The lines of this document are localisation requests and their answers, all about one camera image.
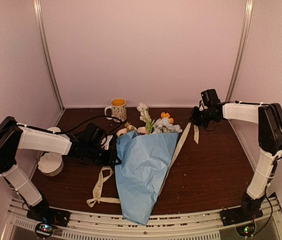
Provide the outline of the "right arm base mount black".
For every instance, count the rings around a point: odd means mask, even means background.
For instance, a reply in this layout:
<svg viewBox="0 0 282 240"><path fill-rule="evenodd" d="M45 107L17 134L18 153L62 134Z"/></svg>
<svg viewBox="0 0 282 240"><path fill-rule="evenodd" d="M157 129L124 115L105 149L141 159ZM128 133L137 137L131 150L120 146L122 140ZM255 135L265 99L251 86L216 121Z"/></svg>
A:
<svg viewBox="0 0 282 240"><path fill-rule="evenodd" d="M262 217L261 205L264 199L265 195L261 196L261 198L253 199L245 192L239 207L224 209L220 212L223 226L240 224L252 221L254 217Z"/></svg>

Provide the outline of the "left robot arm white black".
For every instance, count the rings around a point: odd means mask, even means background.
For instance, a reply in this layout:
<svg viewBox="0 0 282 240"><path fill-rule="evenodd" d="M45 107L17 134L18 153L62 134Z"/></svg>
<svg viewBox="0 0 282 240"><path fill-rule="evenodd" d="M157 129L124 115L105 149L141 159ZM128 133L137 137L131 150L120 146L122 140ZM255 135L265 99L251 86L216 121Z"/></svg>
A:
<svg viewBox="0 0 282 240"><path fill-rule="evenodd" d="M44 204L44 196L18 164L18 157L53 153L61 157L89 159L97 165L114 167L121 164L117 153L117 136L89 118L70 130L48 130L20 123L7 116L0 123L0 176L20 195L42 222L53 218Z"/></svg>

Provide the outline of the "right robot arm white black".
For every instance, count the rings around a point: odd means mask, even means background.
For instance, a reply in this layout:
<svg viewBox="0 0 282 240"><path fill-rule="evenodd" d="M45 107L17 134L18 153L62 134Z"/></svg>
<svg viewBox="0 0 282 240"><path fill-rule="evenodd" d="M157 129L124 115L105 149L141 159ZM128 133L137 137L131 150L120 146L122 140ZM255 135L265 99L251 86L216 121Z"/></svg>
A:
<svg viewBox="0 0 282 240"><path fill-rule="evenodd" d="M259 160L253 178L237 210L240 220L249 220L266 197L274 178L278 161L282 159L282 107L279 103L209 102L195 106L189 120L195 126L206 128L209 122L237 120L257 124Z"/></svg>

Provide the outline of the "floral mug yellow inside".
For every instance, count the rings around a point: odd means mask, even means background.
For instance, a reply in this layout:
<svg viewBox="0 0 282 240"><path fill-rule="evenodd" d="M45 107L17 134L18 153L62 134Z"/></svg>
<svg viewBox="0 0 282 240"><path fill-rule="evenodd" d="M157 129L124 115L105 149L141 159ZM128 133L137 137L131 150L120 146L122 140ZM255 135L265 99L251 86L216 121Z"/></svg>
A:
<svg viewBox="0 0 282 240"><path fill-rule="evenodd" d="M110 102L110 105L104 109L106 119L113 120L117 123L127 120L127 107L124 98L115 98Z"/></svg>

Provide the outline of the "white small fake flower stem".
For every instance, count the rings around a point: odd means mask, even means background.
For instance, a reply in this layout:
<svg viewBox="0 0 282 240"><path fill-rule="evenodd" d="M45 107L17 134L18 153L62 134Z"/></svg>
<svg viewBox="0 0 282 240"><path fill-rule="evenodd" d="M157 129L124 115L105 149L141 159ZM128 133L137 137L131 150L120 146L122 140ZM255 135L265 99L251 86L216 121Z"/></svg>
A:
<svg viewBox="0 0 282 240"><path fill-rule="evenodd" d="M145 129L147 133L151 134L153 131L153 126L154 126L155 121L152 120L150 116L148 106L145 103L140 102L136 108L138 112L140 113L139 119L145 123Z"/></svg>

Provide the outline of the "orange fake flower stem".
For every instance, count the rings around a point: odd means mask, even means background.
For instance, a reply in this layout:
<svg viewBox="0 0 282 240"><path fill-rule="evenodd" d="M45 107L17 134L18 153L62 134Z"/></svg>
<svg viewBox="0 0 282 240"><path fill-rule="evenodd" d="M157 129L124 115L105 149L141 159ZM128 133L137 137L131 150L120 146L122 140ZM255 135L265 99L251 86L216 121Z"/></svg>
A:
<svg viewBox="0 0 282 240"><path fill-rule="evenodd" d="M161 118L162 120L169 120L169 122L170 122L171 124L174 123L174 119L171 117L171 115L170 115L168 112L162 112L162 113L160 114L160 118Z"/></svg>

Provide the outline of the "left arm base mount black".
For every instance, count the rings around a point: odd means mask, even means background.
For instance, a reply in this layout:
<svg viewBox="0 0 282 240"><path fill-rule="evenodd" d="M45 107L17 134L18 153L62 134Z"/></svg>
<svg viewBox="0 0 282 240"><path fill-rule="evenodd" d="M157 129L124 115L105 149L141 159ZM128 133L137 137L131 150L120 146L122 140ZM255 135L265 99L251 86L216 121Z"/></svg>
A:
<svg viewBox="0 0 282 240"><path fill-rule="evenodd" d="M71 213L67 210L51 208L45 197L35 206L31 206L23 199L23 209L24 206L27 210L26 217L38 221L34 233L41 240L50 238L59 227L68 226Z"/></svg>

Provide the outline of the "pink fake flower stem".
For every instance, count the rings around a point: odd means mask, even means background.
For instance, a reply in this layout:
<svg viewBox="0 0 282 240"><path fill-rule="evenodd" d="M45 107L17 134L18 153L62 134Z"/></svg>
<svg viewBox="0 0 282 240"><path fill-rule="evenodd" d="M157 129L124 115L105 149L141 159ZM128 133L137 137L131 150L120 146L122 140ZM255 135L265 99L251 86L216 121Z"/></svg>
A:
<svg viewBox="0 0 282 240"><path fill-rule="evenodd" d="M138 132L140 135L147 135L147 134L148 134L148 131L147 131L147 129L146 129L145 126L139 127L139 128L137 129L137 132Z"/></svg>

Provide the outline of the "cream printed ribbon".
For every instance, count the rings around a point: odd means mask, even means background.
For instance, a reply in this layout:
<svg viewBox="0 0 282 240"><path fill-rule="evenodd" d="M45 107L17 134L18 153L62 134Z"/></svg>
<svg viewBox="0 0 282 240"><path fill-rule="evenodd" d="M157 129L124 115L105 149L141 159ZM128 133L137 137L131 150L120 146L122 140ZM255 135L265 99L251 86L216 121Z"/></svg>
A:
<svg viewBox="0 0 282 240"><path fill-rule="evenodd" d="M174 151L174 154L172 156L172 159L171 159L171 163L169 165L169 168L168 168L168 173L166 174L165 178L164 178L164 181L163 181L163 184L162 184L162 187L160 189L160 192L162 192L163 190L163 187L165 185L165 182L168 178L168 174L170 172L170 169L172 167L172 165L174 164L174 162L176 161L178 155L180 154L181 152L181 149L187 139L187 136L190 132L190 128L191 126L193 126L193 140L196 144L199 143L199 136L200 136L200 132L199 132L199 127L194 125L193 123L189 122L184 131L182 132L182 135L176 145L176 149ZM114 198L114 197L102 197L102 190L103 190L103 185L104 185L104 182L106 182L112 175L114 174L114 170L112 170L112 168L110 166L104 166L101 168L99 174L98 174L98 179L97 179L97 182L92 190L92 198L91 199L87 199L86 200L86 204L92 208L96 203L100 203L100 202L103 202L103 203L111 203L111 204L120 204L120 199L119 198Z"/></svg>

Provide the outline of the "blue tissue paper sheet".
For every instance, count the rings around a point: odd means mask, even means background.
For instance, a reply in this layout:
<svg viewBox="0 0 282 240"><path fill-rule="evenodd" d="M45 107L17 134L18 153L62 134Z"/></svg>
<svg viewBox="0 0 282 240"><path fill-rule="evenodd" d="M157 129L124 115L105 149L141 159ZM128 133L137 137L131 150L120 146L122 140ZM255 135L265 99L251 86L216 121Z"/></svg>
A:
<svg viewBox="0 0 282 240"><path fill-rule="evenodd" d="M178 137L178 133L140 135L130 131L117 139L121 164L115 167L115 181L124 219L139 225L148 223Z"/></svg>

